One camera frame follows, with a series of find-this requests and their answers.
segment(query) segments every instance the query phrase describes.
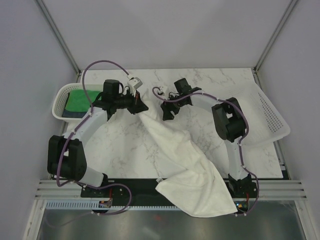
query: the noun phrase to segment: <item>white fabric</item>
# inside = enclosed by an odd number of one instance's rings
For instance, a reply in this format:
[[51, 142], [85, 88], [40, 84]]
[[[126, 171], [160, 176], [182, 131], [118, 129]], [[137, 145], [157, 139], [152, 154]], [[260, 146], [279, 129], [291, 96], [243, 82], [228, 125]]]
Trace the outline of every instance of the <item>white fabric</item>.
[[160, 182], [156, 190], [193, 217], [209, 218], [237, 212], [224, 180], [214, 164], [191, 141], [190, 133], [166, 126], [148, 92], [142, 101], [149, 107], [148, 111], [139, 114], [144, 126], [167, 157], [185, 168]]

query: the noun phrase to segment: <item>gray wall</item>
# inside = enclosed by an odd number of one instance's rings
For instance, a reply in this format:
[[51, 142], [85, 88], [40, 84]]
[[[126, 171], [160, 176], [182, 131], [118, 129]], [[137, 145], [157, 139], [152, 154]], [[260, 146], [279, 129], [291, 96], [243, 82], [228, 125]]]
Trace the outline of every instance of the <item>gray wall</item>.
[[282, 141], [292, 176], [304, 183], [320, 226], [320, 1], [302, 0], [259, 72], [291, 127]]
[[33, 0], [2, 1], [0, 32], [0, 238], [20, 240], [62, 124], [55, 94], [76, 75]]
[[255, 66], [290, 0], [44, 2], [81, 69], [159, 69]]

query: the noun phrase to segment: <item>purple cable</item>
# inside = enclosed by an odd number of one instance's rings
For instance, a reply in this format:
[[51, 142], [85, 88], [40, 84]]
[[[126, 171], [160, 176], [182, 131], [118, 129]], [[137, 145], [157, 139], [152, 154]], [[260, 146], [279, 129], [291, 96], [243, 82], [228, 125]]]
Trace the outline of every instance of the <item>purple cable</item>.
[[[92, 67], [93, 65], [98, 64], [98, 63], [110, 63], [110, 64], [113, 64], [113, 65], [116, 65], [116, 66], [119, 67], [121, 70], [123, 70], [123, 71], [125, 72], [125, 74], [129, 75], [129, 73], [127, 72], [127, 70], [125, 70], [122, 66], [120, 66], [119, 64], [117, 64], [117, 63], [114, 62], [114, 61], [109, 61], [109, 60], [99, 60], [99, 61], [95, 61], [95, 62], [91, 63], [89, 66], [87, 66], [87, 67], [85, 68], [85, 70], [83, 71], [83, 75], [82, 75], [82, 87], [83, 87], [84, 94], [85, 94], [86, 98], [88, 99], [88, 101], [89, 101], [89, 103], [90, 103], [90, 113], [91, 113], [91, 114], [93, 114], [93, 112], [94, 112], [94, 106], [93, 106], [93, 103], [92, 103], [92, 101], [91, 101], [91, 99], [90, 99], [90, 97], [89, 97], [89, 95], [88, 95], [88, 93], [87, 93], [87, 90], [86, 90], [86, 86], [85, 86], [85, 75], [86, 75], [86, 72], [88, 71], [88, 69], [89, 69], [90, 67]], [[67, 183], [72, 182], [71, 180], [67, 180], [67, 181], [65, 181], [65, 182], [63, 182], [63, 183], [60, 183], [60, 173], [61, 173], [62, 161], [63, 161], [63, 159], [64, 159], [64, 153], [66, 152], [68, 143], [69, 143], [69, 141], [71, 140], [71, 138], [75, 135], [75, 133], [77, 132], [77, 130], [78, 130], [90, 117], [91, 117], [90, 115], [87, 115], [87, 116], [74, 128], [74, 132], [72, 132], [72, 133], [69, 135], [69, 137], [66, 139], [66, 141], [65, 141], [65, 143], [64, 143], [64, 145], [63, 145], [63, 148], [62, 148], [62, 151], [61, 151], [61, 155], [60, 155], [60, 158], [59, 158], [59, 162], [58, 162], [58, 168], [57, 168], [57, 171], [56, 171], [56, 184], [58, 185], [58, 187], [62, 187], [62, 186], [64, 186], [64, 185], [66, 185]], [[76, 182], [76, 183], [78, 183], [79, 185], [86, 185], [86, 184], [81, 183], [81, 182]], [[86, 186], [88, 186], [89, 188], [92, 188], [92, 189], [97, 189], [97, 190], [101, 190], [101, 189], [106, 189], [106, 188], [109, 188], [109, 187], [118, 186], [118, 187], [123, 187], [123, 188], [127, 189], [128, 192], [129, 192], [129, 195], [130, 195], [129, 201], [128, 201], [128, 204], [127, 204], [125, 207], [123, 207], [122, 209], [120, 209], [120, 210], [118, 210], [118, 211], [115, 211], [115, 212], [100, 213], [100, 215], [116, 215], [116, 214], [123, 213], [123, 212], [126, 210], [126, 208], [130, 205], [130, 203], [131, 203], [131, 201], [132, 201], [132, 193], [131, 193], [130, 189], [129, 189], [126, 185], [121, 184], [121, 183], [113, 183], [113, 184], [110, 184], [110, 185], [107, 185], [107, 186], [100, 186], [100, 187], [91, 186], [91, 185], [86, 185]], [[70, 223], [70, 222], [72, 222], [72, 221], [73, 221], [73, 220], [68, 221], [67, 223], [61, 225], [61, 227], [64, 226], [64, 225], [66, 225], [66, 224], [68, 224], [68, 223]]]
[[238, 214], [238, 216], [243, 216], [244, 214], [249, 214], [257, 205], [257, 202], [258, 202], [258, 198], [259, 198], [259, 193], [260, 193], [260, 186], [259, 186], [259, 180], [258, 180], [258, 177], [257, 175], [255, 175], [253, 172], [249, 171], [245, 166], [245, 162], [244, 162], [244, 156], [243, 156], [243, 153], [242, 153], [242, 146], [240, 145], [241, 142], [243, 141], [243, 139], [249, 134], [249, 123], [245, 117], [245, 115], [243, 114], [243, 112], [235, 105], [233, 104], [232, 102], [230, 101], [227, 101], [227, 100], [222, 100], [222, 99], [218, 99], [216, 98], [215, 96], [212, 96], [208, 93], [202, 93], [202, 92], [194, 92], [194, 93], [191, 93], [191, 94], [188, 94], [186, 96], [183, 96], [181, 98], [178, 98], [178, 99], [175, 99], [175, 100], [167, 100], [167, 99], [164, 99], [160, 96], [157, 95], [157, 93], [155, 92], [155, 90], [158, 89], [159, 91], [161, 90], [159, 87], [155, 86], [152, 88], [152, 93], [154, 96], [156, 96], [158, 99], [160, 99], [161, 101], [164, 101], [164, 102], [167, 102], [167, 103], [176, 103], [180, 100], [183, 100], [183, 99], [186, 99], [186, 98], [189, 98], [191, 96], [194, 96], [194, 95], [203, 95], [203, 96], [206, 96], [206, 97], [209, 97], [209, 98], [212, 98], [220, 103], [227, 103], [229, 105], [231, 105], [240, 115], [241, 117], [243, 118], [244, 120], [244, 123], [245, 123], [245, 126], [246, 126], [246, 132], [244, 134], [244, 136], [242, 136], [238, 142], [239, 144], [239, 153], [240, 153], [240, 160], [241, 160], [241, 165], [243, 167], [243, 169], [248, 173], [248, 174], [251, 174], [252, 176], [254, 176], [255, 180], [256, 180], [256, 190], [257, 190], [257, 195], [256, 195], [256, 198], [255, 198], [255, 201], [252, 205], [252, 207], [246, 212], [246, 213], [240, 213]]

